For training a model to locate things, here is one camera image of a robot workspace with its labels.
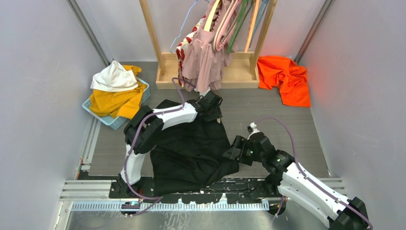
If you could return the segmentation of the pink pleated skirt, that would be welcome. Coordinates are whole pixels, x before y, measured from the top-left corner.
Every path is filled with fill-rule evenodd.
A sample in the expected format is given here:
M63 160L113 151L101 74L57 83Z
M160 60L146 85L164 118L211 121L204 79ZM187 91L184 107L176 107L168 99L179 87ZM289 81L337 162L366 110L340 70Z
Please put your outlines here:
M208 9L206 10L204 16L208 16L213 5L213 1L208 4ZM231 64L233 53L236 52L237 46L234 45L232 52L230 54L227 54L229 43L228 41L223 49L221 49L220 51L214 51L213 40L230 2L231 0L222 0L221 3L218 5L211 25L211 30L209 32L203 30L204 26L200 30L199 40L201 41L202 45L201 72L198 77L198 86L187 86L186 89L188 91L195 90L197 92L204 92L208 89L218 90L221 88L221 79L224 75L223 68ZM231 18L233 21L235 21L234 24L231 26L232 29L236 23L236 17L237 11L235 11Z

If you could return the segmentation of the black garment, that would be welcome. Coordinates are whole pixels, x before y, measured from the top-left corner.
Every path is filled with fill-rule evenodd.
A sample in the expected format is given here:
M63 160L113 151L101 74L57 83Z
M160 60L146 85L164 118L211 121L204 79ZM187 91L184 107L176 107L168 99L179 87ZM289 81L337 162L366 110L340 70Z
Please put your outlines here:
M166 128L150 152L155 194L195 192L237 173L238 162L222 156L230 147L223 123L215 120Z

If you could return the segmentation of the red poppy print garment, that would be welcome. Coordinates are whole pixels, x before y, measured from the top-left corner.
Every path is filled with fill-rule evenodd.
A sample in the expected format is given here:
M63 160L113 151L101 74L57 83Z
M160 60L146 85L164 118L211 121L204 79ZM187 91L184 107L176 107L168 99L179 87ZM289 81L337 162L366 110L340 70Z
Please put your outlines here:
M200 30L205 25L206 16L203 16L175 48L178 62L178 77L198 86L198 77L201 72L202 45L199 40Z

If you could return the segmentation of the beige plastic hanger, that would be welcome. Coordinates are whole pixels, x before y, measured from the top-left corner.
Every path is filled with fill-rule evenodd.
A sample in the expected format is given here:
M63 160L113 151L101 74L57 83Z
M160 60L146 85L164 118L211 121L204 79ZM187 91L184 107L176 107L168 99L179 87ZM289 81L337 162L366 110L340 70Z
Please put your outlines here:
M209 12L208 16L206 17L206 23L205 23L204 28L203 28L204 31L209 32L211 30L211 25L212 25L212 22L213 22L213 18L214 18L216 9L218 8L218 5L220 3L221 3L221 0L214 0L213 1L213 5L212 5L212 7L210 9L210 12Z

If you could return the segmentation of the light blue hanger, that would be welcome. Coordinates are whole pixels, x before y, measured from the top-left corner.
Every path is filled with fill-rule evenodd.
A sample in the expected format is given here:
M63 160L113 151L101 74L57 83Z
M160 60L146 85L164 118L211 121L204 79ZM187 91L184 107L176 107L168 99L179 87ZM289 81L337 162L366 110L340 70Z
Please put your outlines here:
M169 52L174 54L178 43L192 30L201 17L204 15L204 9L207 5L206 0L183 0L182 5L186 6L185 12L181 13L180 24L174 29L175 36L170 45Z

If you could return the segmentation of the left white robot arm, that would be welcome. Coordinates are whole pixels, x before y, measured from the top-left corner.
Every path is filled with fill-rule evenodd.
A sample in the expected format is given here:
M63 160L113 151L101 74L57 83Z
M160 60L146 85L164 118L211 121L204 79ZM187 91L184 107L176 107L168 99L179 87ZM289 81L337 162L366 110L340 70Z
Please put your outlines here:
M163 130L196 120L209 122L222 117L220 105L223 98L208 90L198 99L182 101L169 107L152 109L142 106L124 128L126 155L118 176L121 192L128 198L138 195L141 169L147 152L151 151Z

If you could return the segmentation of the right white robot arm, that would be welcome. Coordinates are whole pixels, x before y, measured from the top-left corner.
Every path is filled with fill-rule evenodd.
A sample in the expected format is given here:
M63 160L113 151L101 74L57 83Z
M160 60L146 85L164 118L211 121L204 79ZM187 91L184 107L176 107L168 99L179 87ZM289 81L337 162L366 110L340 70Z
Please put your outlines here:
M330 230L373 229L365 203L347 198L307 172L289 153L275 149L262 132L248 138L236 136L223 157L242 164L259 162L269 175L264 180L266 192L284 196L311 212Z

